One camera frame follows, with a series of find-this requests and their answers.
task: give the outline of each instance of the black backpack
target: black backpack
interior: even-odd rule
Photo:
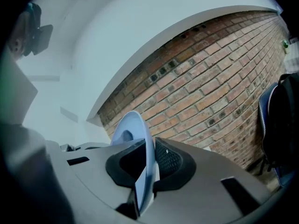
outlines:
[[[299,72],[283,74],[268,103],[269,136],[264,151],[272,167],[297,165],[299,158]]]

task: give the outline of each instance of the black mesh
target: black mesh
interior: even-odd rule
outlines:
[[[159,165],[160,179],[164,179],[178,171],[182,165],[180,155],[160,143],[156,143],[156,161]]]

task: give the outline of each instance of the black slot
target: black slot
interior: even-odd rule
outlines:
[[[95,149],[95,148],[100,148],[100,147],[87,147],[85,150],[88,150],[88,149]]]
[[[146,166],[145,140],[137,142],[106,161],[106,171],[116,185],[135,188],[135,182]]]
[[[71,165],[79,164],[79,163],[86,162],[86,161],[89,161],[89,158],[87,158],[87,157],[80,157],[80,158],[76,158],[76,159],[70,159],[67,162],[71,166]]]
[[[128,201],[126,203],[122,203],[115,210],[133,220],[137,220],[139,217],[139,210],[137,206],[136,190],[132,190]]]
[[[221,183],[233,198],[243,215],[251,213],[260,206],[234,177],[221,180]]]

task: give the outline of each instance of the red brick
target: red brick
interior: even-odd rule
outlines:
[[[233,122],[234,116],[231,114],[227,116],[225,119],[221,120],[218,125],[220,129],[223,129],[225,126],[229,125],[231,122]]]
[[[114,101],[114,99],[109,98],[108,100],[106,100],[103,104],[103,109],[105,110],[105,112],[109,113],[111,112],[114,108],[116,107],[116,103]]]
[[[204,32],[199,32],[197,33],[193,38],[199,42],[200,40],[204,39],[207,37],[207,34],[205,34]]]
[[[159,69],[163,65],[163,62],[161,61],[160,58],[157,58],[154,60],[152,63],[146,66],[146,70],[148,71],[149,74],[153,74],[154,71]]]
[[[215,33],[217,31],[220,31],[222,29],[224,29],[226,27],[226,25],[224,23],[221,23],[221,22],[217,22],[211,26],[207,26],[206,28],[206,33],[207,34],[212,34],[212,33]]]
[[[243,56],[239,62],[241,63],[242,66],[245,66],[248,62],[250,62],[249,58],[247,55]]]
[[[192,65],[189,63],[189,61],[185,61],[184,63],[180,64],[176,69],[174,69],[174,72],[180,76],[183,73],[185,73],[187,70],[189,70],[192,67]]]
[[[188,97],[186,97],[184,100],[182,100],[182,101],[176,103],[175,105],[173,105],[172,107],[170,107],[166,111],[166,114],[168,117],[171,117],[171,116],[179,113],[183,109],[191,106],[192,104],[194,104],[196,101],[200,100],[201,98],[202,98],[202,95],[199,92],[195,92],[192,95],[189,95]]]
[[[138,106],[137,110],[139,113],[143,113],[144,111],[148,110],[149,108],[153,107],[155,105],[156,101],[153,97],[147,99],[142,103],[142,105]]]
[[[228,134],[229,132],[233,131],[235,128],[237,128],[240,124],[242,123],[241,119],[236,119],[233,123],[231,123],[230,125],[226,126],[224,129],[222,129],[220,132],[218,132],[217,134],[215,134],[213,136],[213,140],[217,141],[219,139],[221,139],[222,137],[224,137],[226,134]]]
[[[229,91],[229,86],[227,84],[223,85],[219,89],[215,90],[210,95],[206,96],[202,101],[196,104],[196,107],[199,111],[205,109],[206,107],[210,106],[220,98],[222,98],[225,94]]]
[[[223,60],[219,61],[217,65],[221,70],[225,70],[227,67],[231,66],[233,62],[228,58],[224,58]]]
[[[232,51],[234,51],[234,50],[237,50],[240,46],[238,45],[237,42],[232,42],[232,43],[230,43],[230,44],[228,45],[228,47],[229,47]]]
[[[188,58],[192,57],[195,54],[195,51],[192,48],[189,48],[179,55],[176,56],[176,60],[178,62],[183,62],[184,60],[187,60]]]
[[[165,132],[163,132],[163,133],[160,133],[160,134],[158,135],[158,137],[163,138],[163,139],[168,139],[168,138],[170,138],[170,137],[172,137],[172,136],[174,136],[174,135],[176,135],[176,132],[175,132],[174,129],[172,128],[172,129],[169,129],[169,130],[167,130],[167,131],[165,131]]]
[[[268,64],[266,65],[266,71],[269,72],[272,66],[273,66],[273,62],[269,61]]]
[[[125,108],[131,101],[133,101],[134,97],[132,94],[128,94],[125,96],[125,98],[117,104],[115,107],[115,113],[120,112],[123,108]]]
[[[119,121],[123,117],[122,113],[118,113],[111,121],[110,126],[114,125],[117,121]]]
[[[211,117],[212,114],[213,113],[210,109],[206,109],[206,110],[202,111],[201,113],[196,114],[192,118],[189,118],[189,119],[185,120],[184,122],[180,122],[175,127],[175,129],[177,130],[178,133],[185,131],[186,129],[189,129],[189,128],[201,123],[202,121],[206,120],[207,118]],[[206,129],[206,125],[204,123],[202,123],[202,124],[200,124],[198,129],[203,131]]]
[[[229,58],[233,61],[238,60],[247,52],[246,47],[240,47],[238,50],[234,51],[232,54],[229,55]]]
[[[256,74],[255,70],[250,72],[250,74],[248,75],[248,78],[249,78],[250,82],[253,82],[256,77],[257,77],[257,74]]]
[[[180,36],[176,36],[173,39],[171,39],[169,42],[167,42],[165,44],[165,47],[167,49],[173,48],[175,46],[178,46],[182,41],[183,41],[183,39]]]
[[[228,95],[228,101],[231,102],[232,100],[234,100],[239,94],[241,94],[245,88],[247,88],[248,86],[250,86],[250,81],[246,78],[244,80],[241,81],[241,83],[239,83]]]
[[[165,101],[159,102],[154,107],[150,108],[146,112],[142,114],[142,118],[144,120],[148,120],[149,118],[153,117],[154,115],[160,113],[161,111],[168,108],[168,104]]]
[[[238,105],[241,105],[248,98],[248,94],[246,91],[243,91],[241,95],[239,95],[236,99]]]
[[[175,127],[175,129],[179,132],[179,130],[186,130],[188,127],[192,127],[196,124],[194,124],[193,122],[192,123],[188,123],[186,122],[185,124],[179,124],[178,126]],[[204,131],[205,129],[207,129],[207,126],[205,125],[205,123],[201,123],[197,126],[194,127],[194,129],[196,129],[196,131],[198,133]]]
[[[245,121],[252,113],[253,113],[253,109],[251,108],[247,109],[247,111],[242,115],[243,121]]]
[[[241,80],[242,79],[240,78],[239,74],[236,74],[228,81],[229,87],[233,89],[237,84],[241,82]]]
[[[204,95],[207,95],[208,93],[211,93],[215,89],[217,89],[220,86],[220,83],[217,79],[214,79],[210,81],[209,83],[203,85],[201,87],[201,91],[204,93]]]
[[[247,42],[245,44],[245,47],[247,48],[247,50],[250,50],[251,48],[253,48],[253,45],[250,42]]]
[[[211,144],[209,147],[212,151],[216,151],[216,150],[218,150],[218,148],[220,148],[220,146],[221,146],[221,142],[218,141],[218,142]]]
[[[249,96],[248,99],[242,105],[243,109],[247,109],[253,103],[253,101],[255,101],[255,99],[256,99],[255,94]]]
[[[208,127],[218,123],[220,120],[228,116],[231,112],[233,112],[238,107],[238,104],[236,101],[231,102],[227,107],[222,109],[219,113],[211,117],[207,121]]]
[[[195,61],[195,63],[199,63],[206,59],[208,57],[208,53],[206,53],[204,50],[197,53],[196,55],[192,56],[192,59]]]
[[[227,37],[222,38],[220,41],[218,41],[217,43],[221,46],[221,47],[225,47],[227,44],[233,42],[234,40],[238,39],[238,37],[235,34],[231,34]]]
[[[220,70],[215,66],[209,70],[207,70],[206,72],[204,72],[203,74],[201,74],[200,76],[198,76],[197,78],[193,79],[187,86],[186,89],[187,91],[190,93],[196,89],[198,89],[199,87],[201,87],[204,83],[210,81],[211,79],[213,79],[216,75],[218,75],[220,73]]]
[[[252,108],[253,108],[253,110],[258,108],[258,99],[255,100],[255,102],[252,103]]]
[[[244,34],[243,34],[242,31],[237,31],[237,32],[235,32],[235,35],[236,35],[237,37],[242,37]]]
[[[215,41],[217,41],[219,39],[218,35],[217,34],[214,34],[214,35],[211,35],[207,38],[205,38],[204,40],[196,43],[193,47],[193,49],[195,51],[201,51],[203,50],[204,48],[208,47],[209,45],[212,45]]]
[[[254,61],[249,62],[244,68],[239,72],[239,75],[242,79],[244,79],[254,68],[256,67],[256,64]]]
[[[235,73],[242,69],[242,65],[240,62],[234,63],[231,67],[223,71],[217,78],[220,84],[223,84],[227,80],[229,80]]]
[[[110,134],[114,133],[114,131],[115,131],[115,127],[112,126],[109,129],[107,129],[107,134],[110,135]]]
[[[181,100],[182,98],[186,97],[187,95],[188,95],[188,92],[185,89],[180,89],[177,92],[170,95],[167,98],[167,100],[168,100],[169,104],[173,105],[176,102],[178,102],[179,100]]]
[[[177,78],[171,85],[168,86],[169,91],[176,91],[179,87],[185,85],[191,80],[191,78],[185,74],[179,78]]]
[[[167,97],[170,94],[169,90],[167,88],[160,90],[155,96],[157,102],[161,101],[165,97]]]
[[[190,134],[192,133],[193,136],[194,136],[194,135],[196,135],[196,136],[193,137],[193,138],[191,138],[191,139],[188,139],[186,142],[187,142],[188,144],[190,144],[190,145],[194,145],[194,144],[199,143],[200,141],[202,141],[202,140],[204,140],[204,139],[210,137],[211,135],[213,135],[214,133],[217,133],[217,132],[218,132],[217,127],[211,127],[211,128],[209,128],[209,129],[207,129],[206,131],[204,131],[204,132],[198,134],[198,133],[196,132],[196,130],[194,130],[194,128],[192,128],[192,129],[189,130],[189,133],[190,133]]]
[[[257,56],[254,58],[254,62],[255,62],[256,64],[258,64],[260,61],[261,61],[261,58],[260,58],[259,55],[257,55]]]
[[[221,31],[217,32],[216,34],[219,36],[219,38],[228,36],[228,32],[226,30],[221,30]]]
[[[190,136],[188,135],[187,132],[179,133],[178,135],[174,136],[171,138],[171,140],[177,141],[177,142],[182,142],[186,139],[188,139]]]
[[[183,50],[186,50],[188,47],[192,46],[194,42],[190,39],[184,40],[179,45],[172,47],[170,50],[168,50],[164,55],[162,55],[162,60],[167,62],[176,55],[178,55]]]
[[[261,71],[263,70],[263,68],[265,68],[267,65],[266,60],[263,59],[262,61],[260,61],[260,63],[256,66],[255,70],[256,73],[259,75],[261,73]]]
[[[250,36],[249,35],[245,35],[245,36],[240,37],[237,40],[237,43],[238,43],[239,46],[242,46],[242,45],[244,45],[248,41],[250,41]]]
[[[116,104],[119,104],[123,99],[125,98],[125,95],[123,94],[122,91],[120,91],[116,96],[114,96],[114,100]]]
[[[170,72],[168,73],[166,76],[164,76],[163,78],[161,78],[160,80],[157,81],[157,85],[160,88],[163,88],[164,86],[166,86],[167,84],[169,84],[171,81],[173,81],[176,78],[176,76]]]
[[[179,113],[178,118],[179,118],[179,120],[184,121],[184,120],[196,115],[197,113],[198,113],[197,109],[194,106],[192,106],[188,109],[183,110],[181,113]]]
[[[132,101],[132,109],[134,109],[136,106],[140,105],[143,101],[145,101],[147,98],[151,97],[153,94],[155,94],[159,90],[157,85],[152,85],[150,88],[148,88],[145,92],[143,92],[140,96],[138,96],[135,100]]]
[[[206,70],[205,62],[199,63],[194,66],[190,71],[189,74],[191,78],[195,78],[196,76],[200,75],[202,72]]]
[[[225,106],[228,105],[228,101],[223,98],[220,101],[216,102],[214,105],[211,106],[214,113],[217,113],[219,110],[222,110]]]
[[[254,37],[250,42],[252,43],[252,45],[257,45],[262,39],[262,36],[261,35],[258,35],[256,37]]]
[[[213,45],[209,46],[208,48],[205,49],[205,51],[211,55],[211,54],[214,54],[216,51],[220,50],[221,47],[217,44],[217,43],[214,43]]]
[[[166,120],[166,116],[164,114],[159,114],[159,115],[155,116],[154,118],[150,119],[148,121],[148,123],[150,124],[150,126],[155,126],[155,125],[162,123],[165,120]]]
[[[250,52],[247,53],[247,56],[250,60],[252,60],[258,54],[258,52],[259,49],[257,47],[254,47]]]
[[[261,87],[261,86],[258,86],[257,89],[256,89],[256,91],[254,92],[254,94],[255,94],[255,96],[256,96],[257,98],[259,98],[259,96],[260,96],[260,94],[262,94],[262,92],[263,92],[262,87]]]
[[[173,126],[175,126],[177,123],[179,122],[178,118],[177,117],[173,117],[171,118],[170,120],[167,120],[153,128],[150,129],[150,133],[151,135],[156,135],[158,133],[161,133]]]
[[[131,104],[127,105],[127,106],[121,111],[122,116],[124,116],[126,113],[128,113],[128,112],[131,111],[131,110],[133,110],[132,105],[131,105]]]
[[[221,50],[214,53],[211,57],[207,58],[205,60],[206,64],[209,67],[211,67],[212,65],[216,64],[217,62],[219,62],[221,59],[223,59],[230,53],[231,53],[231,50],[228,47],[222,48]]]
[[[142,71],[133,82],[131,82],[123,91],[124,95],[126,96],[129,94],[133,89],[135,89],[142,81],[144,81],[149,75],[146,71]]]
[[[132,94],[136,97],[142,92],[144,92],[145,90],[146,90],[146,86],[144,85],[144,83],[141,83],[139,86],[135,88],[135,90],[132,91]]]
[[[235,24],[235,25],[233,25],[233,26],[231,26],[231,27],[228,27],[228,28],[226,28],[226,30],[229,32],[229,33],[233,33],[233,32],[235,32],[235,31],[237,31],[237,30],[240,30],[242,27],[239,25],[239,24]]]
[[[196,144],[193,144],[194,147],[199,147],[205,149],[208,147],[211,143],[214,143],[214,141],[211,138],[207,138],[205,140],[202,140],[201,142],[198,142]]]
[[[243,19],[241,17],[238,17],[238,18],[232,19],[231,21],[236,24],[236,23],[243,21]]]

